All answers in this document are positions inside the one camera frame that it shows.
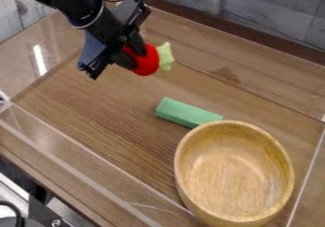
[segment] wooden table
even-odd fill
[[[62,33],[68,43],[76,33]],[[173,70],[139,78],[112,66],[93,82],[74,69],[77,51],[66,47],[60,64],[1,108],[0,153],[100,226],[201,226],[173,183],[172,158],[187,129],[153,113],[167,96],[252,123],[283,144],[295,189],[266,226],[323,224],[323,67],[156,9],[141,34],[155,45],[169,40]]]

